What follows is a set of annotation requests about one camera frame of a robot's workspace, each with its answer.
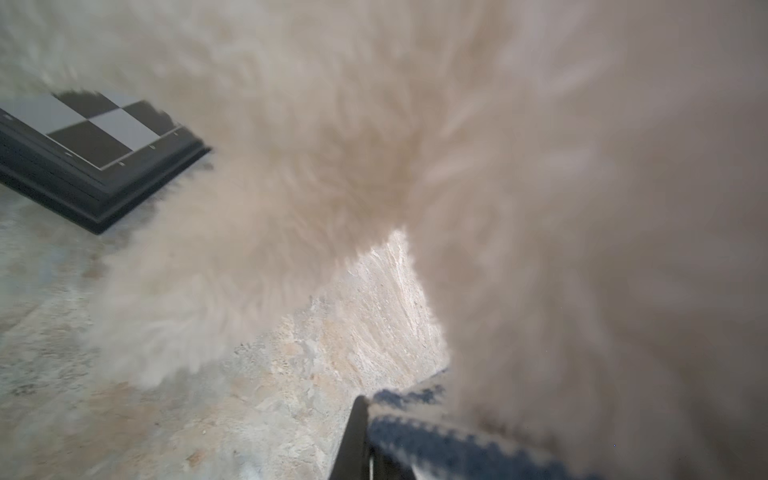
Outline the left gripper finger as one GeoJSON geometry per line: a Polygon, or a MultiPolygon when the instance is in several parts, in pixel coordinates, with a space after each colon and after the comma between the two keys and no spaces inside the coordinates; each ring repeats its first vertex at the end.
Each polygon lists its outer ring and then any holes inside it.
{"type": "Polygon", "coordinates": [[[374,447],[367,434],[369,402],[352,405],[329,480],[414,480],[414,472],[374,447]]]}

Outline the white teddy bear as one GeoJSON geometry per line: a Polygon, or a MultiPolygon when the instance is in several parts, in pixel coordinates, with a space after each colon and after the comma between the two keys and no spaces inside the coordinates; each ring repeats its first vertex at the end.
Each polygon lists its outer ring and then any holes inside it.
{"type": "Polygon", "coordinates": [[[2,95],[69,90],[215,156],[108,260],[112,377],[220,359],[401,229],[464,423],[766,477],[765,2],[3,2],[2,95]]]}

